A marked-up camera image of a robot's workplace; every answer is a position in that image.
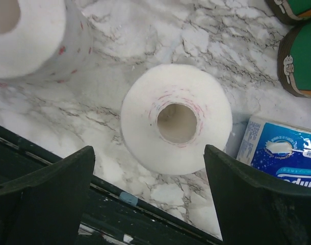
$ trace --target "white toilet paper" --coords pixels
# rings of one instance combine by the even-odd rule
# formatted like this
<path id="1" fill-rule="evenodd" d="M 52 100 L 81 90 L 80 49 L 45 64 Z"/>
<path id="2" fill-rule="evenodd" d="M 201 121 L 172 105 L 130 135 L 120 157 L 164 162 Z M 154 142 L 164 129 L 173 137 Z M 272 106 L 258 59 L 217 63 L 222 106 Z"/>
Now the white toilet paper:
<path id="1" fill-rule="evenodd" d="M 84 66 L 92 41 L 71 0 L 0 1 L 0 79 L 63 82 Z"/>
<path id="2" fill-rule="evenodd" d="M 206 144 L 223 150 L 232 130 L 230 104 L 211 75 L 190 65 L 160 65 L 127 93 L 121 131 L 148 170 L 186 175 L 205 167 Z"/>

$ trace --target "orange stripe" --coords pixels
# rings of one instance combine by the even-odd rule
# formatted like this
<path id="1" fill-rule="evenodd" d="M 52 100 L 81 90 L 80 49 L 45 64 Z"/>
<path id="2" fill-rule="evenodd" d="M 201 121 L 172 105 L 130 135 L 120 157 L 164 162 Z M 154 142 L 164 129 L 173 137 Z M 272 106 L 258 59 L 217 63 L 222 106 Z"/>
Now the orange stripe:
<path id="1" fill-rule="evenodd" d="M 298 15 L 298 17 L 303 18 L 303 17 L 311 17 L 311 9 L 307 10 L 304 13 L 301 13 Z"/>

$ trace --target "blue label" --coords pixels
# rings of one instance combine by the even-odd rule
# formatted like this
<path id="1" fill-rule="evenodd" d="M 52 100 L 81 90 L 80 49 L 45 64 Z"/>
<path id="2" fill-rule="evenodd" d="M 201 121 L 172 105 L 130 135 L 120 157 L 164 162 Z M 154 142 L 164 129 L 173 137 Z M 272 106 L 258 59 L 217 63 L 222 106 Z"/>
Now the blue label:
<path id="1" fill-rule="evenodd" d="M 136 196 L 129 194 L 125 191 L 121 192 L 121 194 L 119 195 L 119 199 L 134 207 L 136 207 L 137 202 L 139 201 L 139 199 Z"/>
<path id="2" fill-rule="evenodd" d="M 251 166 L 311 187 L 311 134 L 265 123 Z"/>

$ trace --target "marble surface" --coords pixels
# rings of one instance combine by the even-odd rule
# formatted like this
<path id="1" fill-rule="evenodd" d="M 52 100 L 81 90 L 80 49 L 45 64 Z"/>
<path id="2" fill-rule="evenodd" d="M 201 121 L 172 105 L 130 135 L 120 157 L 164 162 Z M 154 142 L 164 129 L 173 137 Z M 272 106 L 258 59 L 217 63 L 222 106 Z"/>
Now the marble surface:
<path id="1" fill-rule="evenodd" d="M 68 83 L 0 81 L 0 125 L 61 157 L 92 145 L 95 175 L 221 238 L 205 170 L 163 176 L 139 165 L 120 137 L 121 102 L 147 69 L 192 64 L 214 75 L 230 101 L 230 155 L 252 114 L 311 128 L 311 100 L 277 79 L 278 45 L 290 28 L 259 0 L 75 2 L 93 26 L 91 64 Z"/>

